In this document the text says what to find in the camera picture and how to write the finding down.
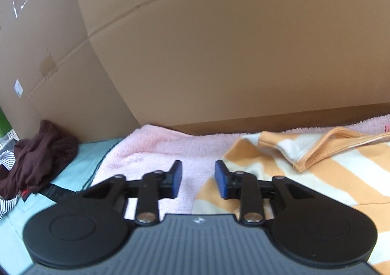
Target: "teal fabric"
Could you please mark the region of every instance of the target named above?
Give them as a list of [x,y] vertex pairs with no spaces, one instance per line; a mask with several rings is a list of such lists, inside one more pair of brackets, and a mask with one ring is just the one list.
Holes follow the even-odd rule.
[[[52,183],[73,191],[88,188],[105,155],[120,141],[112,139],[79,145],[76,158]],[[34,214],[53,204],[41,194],[32,194],[26,202],[19,200],[0,221],[0,265],[8,274],[22,274],[32,265],[22,240],[24,225]]]

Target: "pink towel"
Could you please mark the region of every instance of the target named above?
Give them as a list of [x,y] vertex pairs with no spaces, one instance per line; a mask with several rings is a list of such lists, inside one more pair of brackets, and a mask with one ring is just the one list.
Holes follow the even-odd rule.
[[[346,126],[367,134],[389,131],[390,115],[372,118]],[[289,130],[294,133],[326,132],[329,128]],[[220,159],[241,134],[217,134],[203,137],[146,125],[121,141],[103,160],[93,185],[115,175],[124,174],[128,180],[140,179],[143,174],[168,171],[176,159],[183,162],[183,179],[176,199],[159,201],[160,218],[165,213],[191,213],[195,195],[213,175],[214,163]],[[134,218],[136,199],[129,199],[125,217]]]

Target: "dark brown garment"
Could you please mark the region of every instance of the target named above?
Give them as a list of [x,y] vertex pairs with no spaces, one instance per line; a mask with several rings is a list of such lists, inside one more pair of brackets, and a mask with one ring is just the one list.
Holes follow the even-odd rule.
[[0,179],[0,196],[8,200],[20,190],[39,192],[70,164],[77,151],[76,137],[62,134],[49,121],[41,121],[33,139],[15,144],[16,162],[7,177]]

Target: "striped fabric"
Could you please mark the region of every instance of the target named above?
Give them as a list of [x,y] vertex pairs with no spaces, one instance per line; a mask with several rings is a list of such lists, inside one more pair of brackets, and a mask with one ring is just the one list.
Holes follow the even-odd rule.
[[[11,170],[15,163],[15,154],[9,150],[4,151],[0,154],[0,163],[3,164],[7,170]],[[20,198],[20,194],[21,193],[19,192],[17,196],[10,200],[4,200],[0,197],[0,220],[7,212],[15,207]]]
[[3,164],[7,170],[11,170],[15,164],[15,154],[10,150],[6,150],[0,154],[0,164]]
[[[241,137],[223,160],[270,181],[283,175],[365,213],[378,229],[369,263],[390,275],[390,134],[365,135],[344,128],[327,133],[262,132]],[[220,198],[213,177],[194,201],[193,213],[239,213],[238,200]]]

